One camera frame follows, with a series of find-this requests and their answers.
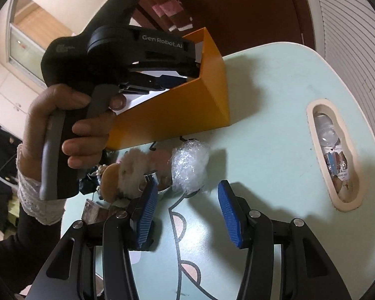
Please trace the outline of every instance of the wooden floor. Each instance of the wooden floor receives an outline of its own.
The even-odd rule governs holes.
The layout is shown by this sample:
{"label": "wooden floor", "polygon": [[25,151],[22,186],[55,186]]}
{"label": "wooden floor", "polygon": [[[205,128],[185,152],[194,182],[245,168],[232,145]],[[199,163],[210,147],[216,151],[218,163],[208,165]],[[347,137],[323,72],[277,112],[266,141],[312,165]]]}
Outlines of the wooden floor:
{"label": "wooden floor", "polygon": [[14,25],[44,49],[54,39],[72,35],[70,29],[40,6]]}

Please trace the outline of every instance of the cabinet knob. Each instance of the cabinet knob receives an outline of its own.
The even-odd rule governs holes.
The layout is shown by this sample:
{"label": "cabinet knob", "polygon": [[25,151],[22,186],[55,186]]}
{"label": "cabinet knob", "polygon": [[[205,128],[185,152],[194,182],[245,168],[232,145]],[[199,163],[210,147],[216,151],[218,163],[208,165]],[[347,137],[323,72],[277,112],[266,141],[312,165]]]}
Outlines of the cabinet knob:
{"label": "cabinet knob", "polygon": [[14,109],[19,112],[20,111],[20,108],[21,108],[21,104],[20,103],[15,103],[14,105]]}

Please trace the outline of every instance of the hand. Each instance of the hand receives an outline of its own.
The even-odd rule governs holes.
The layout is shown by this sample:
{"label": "hand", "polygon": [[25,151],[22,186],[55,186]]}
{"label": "hand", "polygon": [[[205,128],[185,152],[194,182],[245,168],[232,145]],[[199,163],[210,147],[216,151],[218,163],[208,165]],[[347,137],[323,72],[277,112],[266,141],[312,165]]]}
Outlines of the hand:
{"label": "hand", "polygon": [[[43,145],[50,114],[56,109],[81,109],[89,103],[88,95],[64,84],[50,86],[33,101],[28,111],[18,162],[23,175],[39,182],[42,179]],[[113,110],[121,110],[125,105],[126,98],[122,94],[118,94],[110,101],[110,108]],[[62,151],[70,156],[69,167],[90,168],[100,161],[115,116],[109,109],[95,118],[77,121],[72,126],[72,132],[80,137],[66,140],[62,145]]]}

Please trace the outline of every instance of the black sleeve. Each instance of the black sleeve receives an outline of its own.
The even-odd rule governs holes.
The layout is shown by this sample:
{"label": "black sleeve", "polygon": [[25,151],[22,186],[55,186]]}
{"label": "black sleeve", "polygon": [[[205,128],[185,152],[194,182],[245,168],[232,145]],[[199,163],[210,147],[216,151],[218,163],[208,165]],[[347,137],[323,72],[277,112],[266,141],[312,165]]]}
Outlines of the black sleeve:
{"label": "black sleeve", "polygon": [[31,285],[60,240],[61,221],[43,225],[19,207],[17,233],[0,241],[0,277],[14,293]]}

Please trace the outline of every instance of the plush toy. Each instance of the plush toy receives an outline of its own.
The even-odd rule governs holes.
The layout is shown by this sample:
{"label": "plush toy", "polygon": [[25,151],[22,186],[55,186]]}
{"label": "plush toy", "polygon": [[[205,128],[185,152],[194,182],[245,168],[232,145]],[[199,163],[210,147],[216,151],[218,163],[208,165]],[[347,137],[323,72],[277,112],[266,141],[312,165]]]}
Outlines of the plush toy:
{"label": "plush toy", "polygon": [[144,174],[157,170],[160,185],[172,184],[171,155],[165,150],[144,153],[138,148],[125,152],[118,163],[109,165],[101,176],[100,194],[113,203],[118,198],[140,197],[145,186]]}

